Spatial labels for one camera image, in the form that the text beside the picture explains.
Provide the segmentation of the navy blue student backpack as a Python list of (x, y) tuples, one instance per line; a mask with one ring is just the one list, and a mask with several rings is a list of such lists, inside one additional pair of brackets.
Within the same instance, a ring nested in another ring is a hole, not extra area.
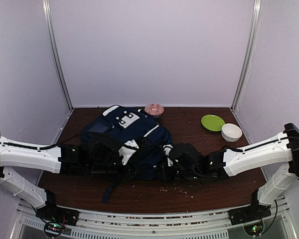
[(93, 162), (92, 170), (115, 176), (102, 195), (104, 204), (125, 181), (168, 175), (164, 147), (172, 146), (171, 133), (141, 109), (109, 107), (82, 129), (80, 141)]

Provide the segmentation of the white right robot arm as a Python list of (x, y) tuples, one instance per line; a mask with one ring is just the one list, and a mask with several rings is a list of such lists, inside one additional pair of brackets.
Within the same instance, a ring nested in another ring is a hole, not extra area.
[(225, 146), (207, 156), (188, 143), (166, 144), (163, 151), (172, 176), (185, 180), (217, 182), (245, 171), (281, 163), (272, 178), (253, 194), (246, 208), (249, 219), (257, 219), (294, 181), (299, 180), (299, 128), (288, 123), (284, 131), (240, 148)]

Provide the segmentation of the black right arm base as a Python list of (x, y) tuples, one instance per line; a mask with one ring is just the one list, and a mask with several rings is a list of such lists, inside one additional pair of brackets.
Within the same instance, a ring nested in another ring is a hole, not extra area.
[(271, 204), (261, 204), (254, 192), (251, 196), (251, 203), (248, 206), (230, 209), (228, 216), (231, 225), (245, 224), (248, 222), (260, 220), (271, 215)]

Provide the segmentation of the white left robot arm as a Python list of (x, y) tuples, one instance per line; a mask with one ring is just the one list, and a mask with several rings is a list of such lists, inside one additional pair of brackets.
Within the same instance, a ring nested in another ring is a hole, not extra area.
[(85, 176), (89, 173), (115, 172), (131, 162), (150, 141), (136, 137), (121, 141), (108, 133), (92, 132), (91, 141), (82, 145), (40, 145), (10, 140), (0, 134), (0, 184), (43, 212), (51, 221), (62, 216), (55, 194), (39, 188), (12, 168), (39, 169), (54, 174)]

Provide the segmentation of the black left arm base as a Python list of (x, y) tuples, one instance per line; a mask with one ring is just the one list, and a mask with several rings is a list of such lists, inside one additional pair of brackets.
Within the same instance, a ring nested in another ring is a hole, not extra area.
[(36, 209), (36, 215), (54, 223), (76, 226), (79, 211), (57, 206), (55, 194), (49, 190), (44, 192), (46, 194), (45, 204), (42, 208)]

